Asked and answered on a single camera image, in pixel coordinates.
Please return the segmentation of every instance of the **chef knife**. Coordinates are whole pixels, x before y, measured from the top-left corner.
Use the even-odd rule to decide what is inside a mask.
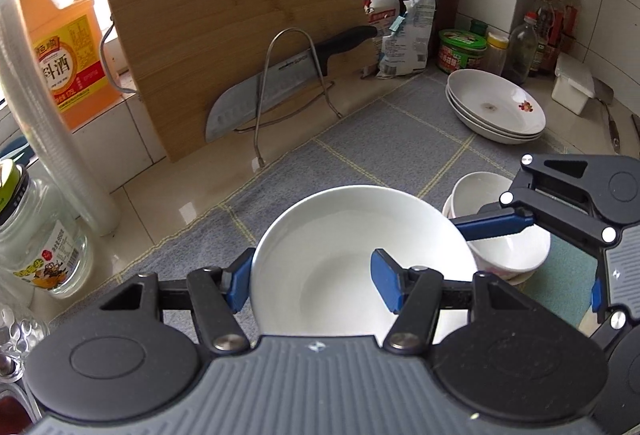
[[[361,25],[345,30],[316,45],[318,62],[323,76],[327,75],[329,57],[340,52],[348,52],[363,41],[374,38],[375,27]],[[257,93],[262,73],[228,88],[213,104],[205,129],[205,139],[211,142],[222,137],[255,117]],[[264,87],[262,111],[267,111],[287,97],[303,88],[309,81],[318,78],[311,49],[273,65],[267,71]]]

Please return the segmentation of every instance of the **white food container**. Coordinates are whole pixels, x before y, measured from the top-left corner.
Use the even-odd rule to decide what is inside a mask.
[[[595,97],[589,67],[561,52],[556,65],[556,84],[551,97],[576,115],[580,115],[587,100]]]

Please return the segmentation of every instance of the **stacked white bowl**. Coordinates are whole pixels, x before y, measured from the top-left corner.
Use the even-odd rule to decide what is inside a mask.
[[[522,88],[483,70],[457,70],[447,79],[447,100],[478,135],[502,144],[524,144],[545,129],[545,112]]]
[[[448,219],[475,214],[485,204],[497,202],[511,181],[488,172],[469,173],[460,179],[444,204]],[[516,235],[467,242],[479,271],[493,272],[512,285],[523,283],[545,261],[551,235],[531,225]]]

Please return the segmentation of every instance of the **green jar lid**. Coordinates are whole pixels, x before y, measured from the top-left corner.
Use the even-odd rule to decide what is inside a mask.
[[[486,49],[486,39],[466,30],[444,29],[440,41],[452,47],[480,52]]]
[[[20,181],[20,170],[12,159],[0,161],[0,211],[11,200]]]

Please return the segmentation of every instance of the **knife handle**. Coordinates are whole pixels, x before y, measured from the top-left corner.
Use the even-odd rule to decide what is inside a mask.
[[[329,57],[340,52],[348,52],[360,45],[363,41],[375,38],[378,30],[371,25],[360,25],[352,27],[334,37],[329,38],[316,45],[316,54],[318,54],[318,62],[320,63],[320,71],[322,76],[327,75],[327,63]]]

